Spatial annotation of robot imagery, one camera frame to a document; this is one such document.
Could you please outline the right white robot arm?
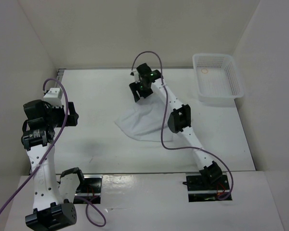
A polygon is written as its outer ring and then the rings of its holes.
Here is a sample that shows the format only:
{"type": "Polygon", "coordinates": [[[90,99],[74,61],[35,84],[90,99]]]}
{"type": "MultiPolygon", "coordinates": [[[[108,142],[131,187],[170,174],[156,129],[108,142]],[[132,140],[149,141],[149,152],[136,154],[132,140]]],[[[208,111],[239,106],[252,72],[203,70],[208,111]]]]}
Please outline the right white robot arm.
{"type": "Polygon", "coordinates": [[[212,189],[218,184],[222,170],[212,156],[202,148],[201,142],[192,128],[191,107],[183,104],[171,91],[158,70],[152,70],[146,63],[139,65],[131,72],[135,82],[129,85],[134,100],[145,99],[156,94],[167,108],[163,125],[185,141],[186,149],[193,150],[193,157],[201,175],[201,183],[206,189],[212,189]]]}

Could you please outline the white skirt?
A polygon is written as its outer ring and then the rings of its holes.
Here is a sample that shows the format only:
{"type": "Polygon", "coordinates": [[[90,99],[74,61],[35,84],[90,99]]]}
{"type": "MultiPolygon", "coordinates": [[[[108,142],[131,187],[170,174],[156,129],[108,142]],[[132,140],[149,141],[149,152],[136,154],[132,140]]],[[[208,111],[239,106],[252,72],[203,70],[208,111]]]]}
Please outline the white skirt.
{"type": "Polygon", "coordinates": [[[168,121],[170,112],[164,117],[165,103],[153,93],[147,98],[141,98],[115,120],[115,124],[129,138],[136,141],[172,142],[174,134],[162,122],[168,121]]]}

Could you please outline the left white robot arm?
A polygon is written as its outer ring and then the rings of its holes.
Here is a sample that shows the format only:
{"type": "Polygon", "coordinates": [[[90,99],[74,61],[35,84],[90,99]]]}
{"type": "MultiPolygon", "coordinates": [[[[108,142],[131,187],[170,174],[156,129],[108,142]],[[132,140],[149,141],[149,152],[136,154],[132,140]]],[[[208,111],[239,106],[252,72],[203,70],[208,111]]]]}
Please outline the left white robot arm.
{"type": "Polygon", "coordinates": [[[34,231],[72,226],[77,222],[75,193],[86,188],[86,180],[78,167],[56,177],[54,129],[63,125],[64,108],[34,100],[24,104],[24,112],[29,128],[23,128],[21,142],[31,162],[34,183],[33,212],[25,217],[26,226],[34,231]]]}

